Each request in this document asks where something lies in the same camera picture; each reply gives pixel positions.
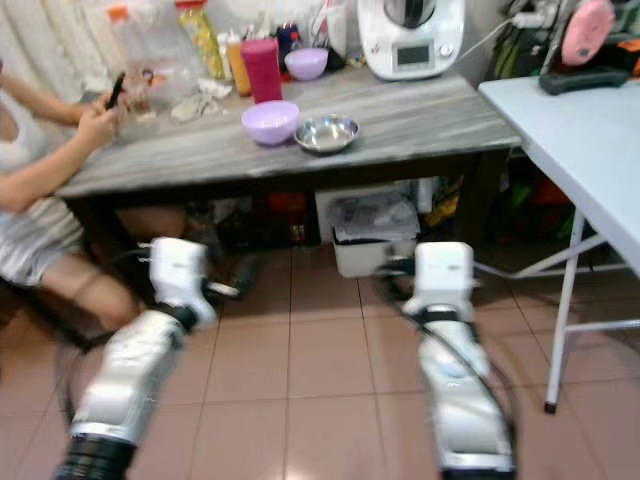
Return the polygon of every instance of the pink object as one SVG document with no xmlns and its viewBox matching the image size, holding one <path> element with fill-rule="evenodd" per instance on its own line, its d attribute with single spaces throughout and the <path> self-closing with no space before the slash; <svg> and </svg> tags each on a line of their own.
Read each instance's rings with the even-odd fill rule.
<svg viewBox="0 0 640 480">
<path fill-rule="evenodd" d="M 295 103 L 262 102 L 242 114 L 242 124 L 251 138 L 264 145 L 277 145 L 291 138 L 298 126 L 300 110 Z"/>
<path fill-rule="evenodd" d="M 301 48 L 284 57 L 284 63 L 296 80 L 313 80 L 322 75 L 328 59 L 326 48 Z"/>
<path fill-rule="evenodd" d="M 242 44 L 242 58 L 255 102 L 282 100 L 278 41 L 275 38 L 248 40 Z"/>
<path fill-rule="evenodd" d="M 616 19 L 610 0 L 583 0 L 573 13 L 562 43 L 562 63 L 575 67 L 591 60 Z"/>
</svg>

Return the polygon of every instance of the folding table leg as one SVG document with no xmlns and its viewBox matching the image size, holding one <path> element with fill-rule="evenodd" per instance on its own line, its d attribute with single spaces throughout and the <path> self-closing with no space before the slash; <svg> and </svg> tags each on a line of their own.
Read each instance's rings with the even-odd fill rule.
<svg viewBox="0 0 640 480">
<path fill-rule="evenodd" d="M 571 230 L 570 247 L 575 247 L 582 241 L 582 231 L 584 230 L 584 215 L 576 209 L 573 218 L 573 228 Z M 558 317 L 556 319 L 556 329 L 553 335 L 553 355 L 551 358 L 551 373 L 547 386 L 547 401 L 544 404 L 544 411 L 549 414 L 556 412 L 558 403 L 558 392 L 560 390 L 560 380 L 562 377 L 562 367 L 564 360 L 564 346 L 567 335 L 567 320 L 569 318 L 569 308 L 571 307 L 571 296 L 573 294 L 573 282 L 576 277 L 578 257 L 575 254 L 567 259 L 565 266 L 564 280 L 562 282 L 562 295 L 560 296 L 560 306 L 558 307 Z"/>
</svg>

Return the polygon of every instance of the smartphone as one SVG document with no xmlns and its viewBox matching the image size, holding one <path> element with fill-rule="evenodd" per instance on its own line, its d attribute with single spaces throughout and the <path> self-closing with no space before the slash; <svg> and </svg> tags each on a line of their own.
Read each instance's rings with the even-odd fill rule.
<svg viewBox="0 0 640 480">
<path fill-rule="evenodd" d="M 113 91 L 111 92 L 111 98 L 109 98 L 109 103 L 107 103 L 107 110 L 111 110 L 116 105 L 118 105 L 118 97 L 124 90 L 122 88 L 122 85 L 124 83 L 125 76 L 126 76 L 126 73 L 122 72 L 120 75 L 118 75 L 118 78 L 116 79 L 116 83 L 113 84 Z"/>
</svg>

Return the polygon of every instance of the woman's arm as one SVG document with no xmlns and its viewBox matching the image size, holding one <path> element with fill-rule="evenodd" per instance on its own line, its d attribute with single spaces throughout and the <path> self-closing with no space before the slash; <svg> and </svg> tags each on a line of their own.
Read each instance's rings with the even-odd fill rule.
<svg viewBox="0 0 640 480">
<path fill-rule="evenodd" d="M 27 210 L 51 195 L 82 167 L 89 155 L 116 133 L 118 112 L 87 112 L 76 135 L 56 152 L 17 172 L 0 175 L 0 209 L 13 213 Z"/>
<path fill-rule="evenodd" d="M 0 73 L 0 88 L 6 90 L 34 115 L 69 127 L 78 126 L 82 115 L 91 108 L 88 105 L 64 102 L 4 72 Z"/>
</svg>

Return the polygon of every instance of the white kitchen appliance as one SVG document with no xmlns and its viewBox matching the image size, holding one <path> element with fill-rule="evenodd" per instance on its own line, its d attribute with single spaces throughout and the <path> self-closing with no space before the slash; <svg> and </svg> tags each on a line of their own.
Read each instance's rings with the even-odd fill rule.
<svg viewBox="0 0 640 480">
<path fill-rule="evenodd" d="M 385 80 L 439 75 L 462 45 L 465 0 L 358 0 L 360 41 Z"/>
</svg>

